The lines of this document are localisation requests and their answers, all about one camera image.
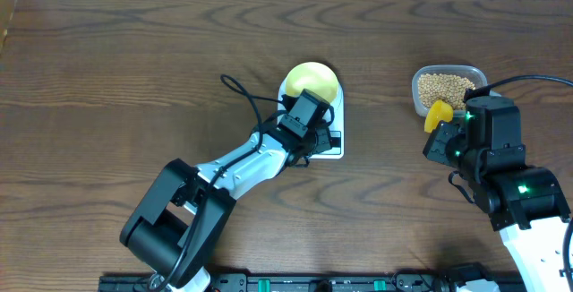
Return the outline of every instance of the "clear plastic tub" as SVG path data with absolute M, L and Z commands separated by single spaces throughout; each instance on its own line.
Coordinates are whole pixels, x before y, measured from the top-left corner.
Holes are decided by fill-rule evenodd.
M 412 79 L 412 96 L 414 97 L 415 112 L 422 117 L 426 117 L 428 115 L 428 111 L 430 110 L 429 107 L 426 107 L 422 104 L 422 101 L 420 100 L 420 93 L 418 92 L 418 81 L 420 80 L 420 76 L 425 73 L 444 73 L 454 74 L 459 77 L 466 77 L 475 85 L 476 88 L 487 85 L 487 79 L 485 79 L 485 75 L 482 73 L 482 71 L 472 66 L 457 64 L 437 64 L 425 66 L 424 68 L 420 69 Z M 463 110 L 455 110 L 454 117 L 463 117 L 465 113 L 466 112 Z

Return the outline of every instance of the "chickpeas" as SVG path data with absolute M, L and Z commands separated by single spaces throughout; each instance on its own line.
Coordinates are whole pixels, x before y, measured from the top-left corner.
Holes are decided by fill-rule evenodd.
M 420 100 L 427 108 L 441 99 L 456 110 L 466 109 L 464 104 L 466 89 L 475 90 L 475 85 L 466 77 L 456 75 L 424 73 L 418 81 Z

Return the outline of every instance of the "wooden table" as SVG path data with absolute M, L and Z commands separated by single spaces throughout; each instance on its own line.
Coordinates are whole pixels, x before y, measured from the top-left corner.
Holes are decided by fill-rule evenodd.
M 346 155 L 251 190 L 212 263 L 512 271 L 487 217 L 422 155 L 411 79 L 428 64 L 573 78 L 572 59 L 573 0 L 19 0 L 0 59 L 0 289 L 93 291 L 104 273 L 148 271 L 118 237 L 159 170 L 213 160 L 254 126 L 218 76 L 274 96 L 311 60 L 344 84 Z M 573 91 L 500 92 L 519 104 L 528 162 L 571 197 Z

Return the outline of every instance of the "green connector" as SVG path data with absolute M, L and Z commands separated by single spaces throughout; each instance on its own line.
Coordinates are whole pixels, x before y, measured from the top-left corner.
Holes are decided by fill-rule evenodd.
M 386 291 L 386 281 L 381 279 L 375 280 L 374 291 Z
M 270 292 L 270 279 L 259 279 L 259 292 Z

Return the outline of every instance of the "yellow object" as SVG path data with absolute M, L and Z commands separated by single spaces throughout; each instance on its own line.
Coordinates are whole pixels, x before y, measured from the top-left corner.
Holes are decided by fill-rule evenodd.
M 454 118 L 454 109 L 452 106 L 445 101 L 440 99 L 433 103 L 428 116 L 426 117 L 426 122 L 423 124 L 423 130 L 427 133 L 431 133 L 440 121 L 451 122 Z
M 332 103 L 338 95 L 337 76 L 324 64 L 313 62 L 300 64 L 286 76 L 285 93 L 297 97 L 304 89 Z

